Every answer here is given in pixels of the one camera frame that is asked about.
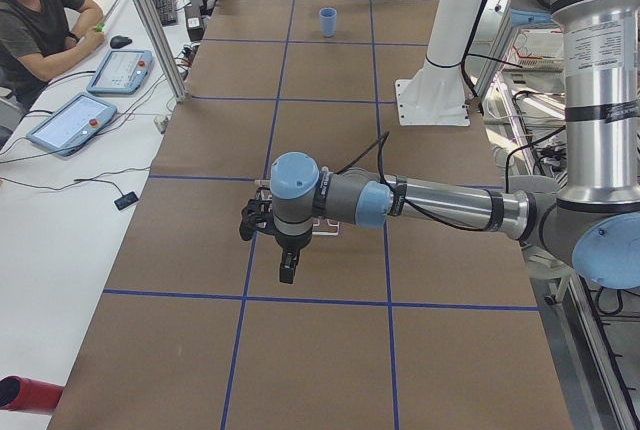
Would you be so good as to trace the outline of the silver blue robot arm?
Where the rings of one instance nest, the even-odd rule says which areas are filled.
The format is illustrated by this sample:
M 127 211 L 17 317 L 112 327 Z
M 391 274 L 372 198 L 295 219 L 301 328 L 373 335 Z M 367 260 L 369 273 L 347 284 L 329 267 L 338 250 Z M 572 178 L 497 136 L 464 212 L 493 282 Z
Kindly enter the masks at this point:
M 637 13 L 639 0 L 513 0 L 548 12 L 563 31 L 567 181 L 555 193 L 495 192 L 321 171 L 290 152 L 271 170 L 271 214 L 291 283 L 315 218 L 379 227 L 390 216 L 498 231 L 543 248 L 613 289 L 639 283 Z

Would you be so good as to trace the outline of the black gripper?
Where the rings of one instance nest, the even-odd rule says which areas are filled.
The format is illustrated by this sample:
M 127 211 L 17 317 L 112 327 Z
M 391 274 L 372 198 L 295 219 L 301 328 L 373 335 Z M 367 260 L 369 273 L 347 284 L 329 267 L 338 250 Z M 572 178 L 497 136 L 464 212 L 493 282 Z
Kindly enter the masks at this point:
M 283 249 L 279 265 L 279 282 L 293 284 L 296 269 L 299 262 L 300 251 L 305 248 L 312 239 L 312 230 L 301 234 L 289 235 L 278 229 L 275 230 L 275 240 Z

